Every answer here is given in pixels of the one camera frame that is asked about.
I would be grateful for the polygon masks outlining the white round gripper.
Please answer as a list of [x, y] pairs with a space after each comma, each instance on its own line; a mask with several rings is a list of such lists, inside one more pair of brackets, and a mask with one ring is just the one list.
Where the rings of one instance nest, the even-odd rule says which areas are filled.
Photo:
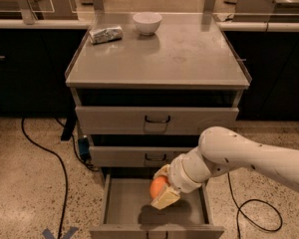
[[166, 184], [150, 205], [163, 210], [176, 203], [180, 200], [181, 192], [190, 193], [201, 186], [202, 172], [203, 168], [196, 157], [179, 155], [170, 165], [164, 165], [154, 174], [153, 179], [168, 177], [171, 186]]

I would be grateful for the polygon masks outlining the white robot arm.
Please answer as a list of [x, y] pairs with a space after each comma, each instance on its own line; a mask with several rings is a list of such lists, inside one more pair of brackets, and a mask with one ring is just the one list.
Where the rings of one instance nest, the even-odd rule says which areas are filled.
[[213, 126], [202, 132], [197, 147], [154, 174], [166, 177], [167, 183], [150, 205], [162, 210], [209, 178], [240, 167], [252, 168], [299, 193], [298, 149], [255, 142], [225, 127]]

